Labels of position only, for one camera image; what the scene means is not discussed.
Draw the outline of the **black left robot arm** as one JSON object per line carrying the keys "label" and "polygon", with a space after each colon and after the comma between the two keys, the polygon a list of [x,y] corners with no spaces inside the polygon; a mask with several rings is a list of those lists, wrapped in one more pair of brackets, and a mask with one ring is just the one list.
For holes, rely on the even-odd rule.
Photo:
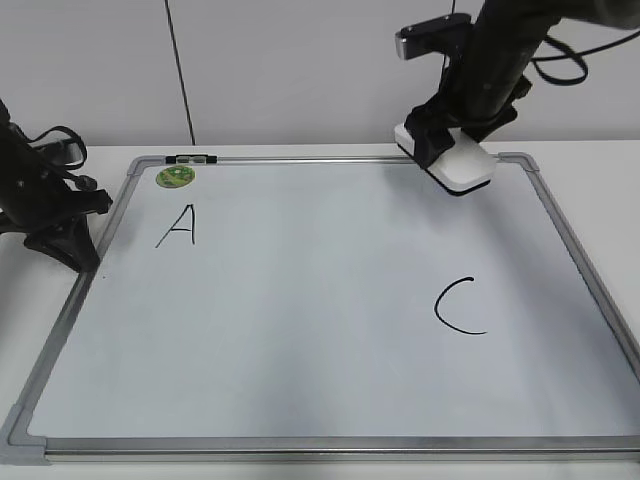
{"label": "black left robot arm", "polygon": [[87,216],[106,214],[113,203],[94,178],[77,172],[87,158],[71,128],[56,125],[30,138],[1,107],[1,232],[22,234],[26,248],[78,273],[100,263]]}

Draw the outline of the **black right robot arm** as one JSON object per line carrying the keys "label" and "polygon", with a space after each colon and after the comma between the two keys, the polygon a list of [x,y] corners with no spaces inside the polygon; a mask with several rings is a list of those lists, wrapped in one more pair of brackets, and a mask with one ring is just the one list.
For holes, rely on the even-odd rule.
{"label": "black right robot arm", "polygon": [[548,34],[563,19],[629,30],[639,25],[639,4],[491,0],[477,17],[451,13],[399,30],[395,43],[401,59],[439,53],[449,60],[437,92],[404,122],[414,141],[411,158],[427,169],[453,147],[452,130],[481,142],[514,121],[513,103],[531,87],[524,71],[541,43],[560,49],[585,69],[575,51]]}

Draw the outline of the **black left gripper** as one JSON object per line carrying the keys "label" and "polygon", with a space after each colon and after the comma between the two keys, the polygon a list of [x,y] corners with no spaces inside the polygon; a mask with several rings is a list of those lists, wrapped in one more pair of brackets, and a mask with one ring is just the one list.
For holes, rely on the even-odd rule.
{"label": "black left gripper", "polygon": [[86,176],[71,179],[89,190],[73,190],[68,172],[35,164],[1,167],[1,233],[29,233],[24,246],[45,254],[77,273],[94,271],[100,258],[91,239],[87,219],[105,214],[112,199],[94,189]]}

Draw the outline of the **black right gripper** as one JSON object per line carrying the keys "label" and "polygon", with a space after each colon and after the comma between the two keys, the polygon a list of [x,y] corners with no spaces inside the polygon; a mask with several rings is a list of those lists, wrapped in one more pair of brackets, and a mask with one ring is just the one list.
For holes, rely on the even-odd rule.
{"label": "black right gripper", "polygon": [[424,171],[455,145],[451,128],[476,142],[514,122],[514,102],[525,97],[531,82],[524,75],[523,55],[455,61],[445,70],[436,102],[414,107],[404,127],[414,141],[411,158]]}

